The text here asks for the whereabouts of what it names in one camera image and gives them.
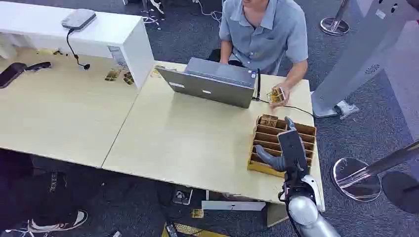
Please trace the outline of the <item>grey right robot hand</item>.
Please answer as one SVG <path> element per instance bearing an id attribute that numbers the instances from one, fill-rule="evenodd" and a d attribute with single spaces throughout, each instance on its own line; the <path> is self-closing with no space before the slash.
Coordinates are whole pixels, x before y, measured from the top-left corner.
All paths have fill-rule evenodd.
<path id="1" fill-rule="evenodd" d="M 269 154 L 261 145 L 255 145 L 255 150 L 261 160 L 274 170 L 303 177 L 309 173 L 304 145 L 295 123 L 289 117 L 285 117 L 285 123 L 288 128 L 277 135 L 282 152 L 280 156 Z"/>

